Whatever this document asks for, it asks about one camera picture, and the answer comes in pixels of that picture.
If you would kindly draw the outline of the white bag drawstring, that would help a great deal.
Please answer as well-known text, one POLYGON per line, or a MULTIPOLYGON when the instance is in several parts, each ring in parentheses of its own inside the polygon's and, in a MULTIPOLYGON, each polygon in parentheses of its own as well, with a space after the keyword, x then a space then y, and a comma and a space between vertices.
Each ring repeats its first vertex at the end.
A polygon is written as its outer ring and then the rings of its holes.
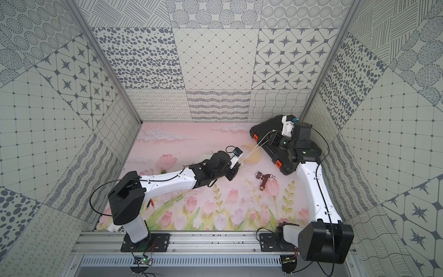
POLYGON ((243 163, 245 160, 247 160, 253 153, 255 153, 257 150, 259 150, 269 139, 270 136, 275 133, 276 130, 272 130, 268 132, 258 143, 257 145, 247 154, 247 156, 241 160, 239 160, 239 163, 243 163))

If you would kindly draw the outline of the dark red garden hose nozzle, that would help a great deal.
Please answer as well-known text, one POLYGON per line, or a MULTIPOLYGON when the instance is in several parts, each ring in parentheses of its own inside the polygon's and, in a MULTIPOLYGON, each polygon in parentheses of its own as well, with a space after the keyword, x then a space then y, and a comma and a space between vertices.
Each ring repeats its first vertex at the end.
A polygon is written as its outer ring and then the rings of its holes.
POLYGON ((257 172, 255 178, 261 180, 260 190, 263 191, 266 187, 266 183, 269 179, 274 179, 275 176, 272 174, 263 174, 261 172, 257 172))

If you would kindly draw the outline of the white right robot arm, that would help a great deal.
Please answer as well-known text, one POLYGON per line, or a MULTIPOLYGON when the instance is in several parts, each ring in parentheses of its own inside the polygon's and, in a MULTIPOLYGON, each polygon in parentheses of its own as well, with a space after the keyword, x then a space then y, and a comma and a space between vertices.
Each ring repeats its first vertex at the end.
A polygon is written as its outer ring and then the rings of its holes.
POLYGON ((322 159, 310 139, 312 125, 281 118, 280 130, 267 144, 286 151, 289 166, 299 177, 308 198, 308 224, 280 223, 276 228, 279 248, 294 247, 305 261, 343 264, 354 239, 353 228, 343 223, 323 179, 322 159))

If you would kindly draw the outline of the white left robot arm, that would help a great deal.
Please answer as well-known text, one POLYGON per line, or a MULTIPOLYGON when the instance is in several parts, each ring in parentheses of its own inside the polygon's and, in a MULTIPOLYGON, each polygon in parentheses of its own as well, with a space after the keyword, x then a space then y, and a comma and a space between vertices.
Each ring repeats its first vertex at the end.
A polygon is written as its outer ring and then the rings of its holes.
POLYGON ((242 154, 238 147, 232 152, 218 151, 210 159, 168 174, 138 175, 136 171, 129 172, 108 194, 114 225, 122 226, 134 244, 149 238, 149 228, 140 215, 144 202, 176 190, 211 187, 222 177, 232 181, 240 167, 242 154))

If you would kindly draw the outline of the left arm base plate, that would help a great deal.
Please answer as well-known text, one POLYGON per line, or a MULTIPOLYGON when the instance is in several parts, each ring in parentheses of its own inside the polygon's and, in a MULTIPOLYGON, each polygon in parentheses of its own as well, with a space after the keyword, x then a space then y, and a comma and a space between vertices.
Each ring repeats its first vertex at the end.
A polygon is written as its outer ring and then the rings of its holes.
POLYGON ((123 238, 123 244, 121 246, 121 252, 167 252, 167 248, 170 242, 171 234, 169 233, 151 233, 147 238, 140 242, 133 243, 128 234, 123 238))

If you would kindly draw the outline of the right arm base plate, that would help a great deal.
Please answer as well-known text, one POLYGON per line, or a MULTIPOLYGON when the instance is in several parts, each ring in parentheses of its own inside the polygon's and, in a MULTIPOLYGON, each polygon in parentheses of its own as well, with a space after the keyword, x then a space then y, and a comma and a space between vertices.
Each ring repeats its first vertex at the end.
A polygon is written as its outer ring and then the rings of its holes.
POLYGON ((295 248, 303 249, 306 241, 299 236, 300 232, 288 234, 260 233, 258 239, 262 252, 295 252, 295 248))

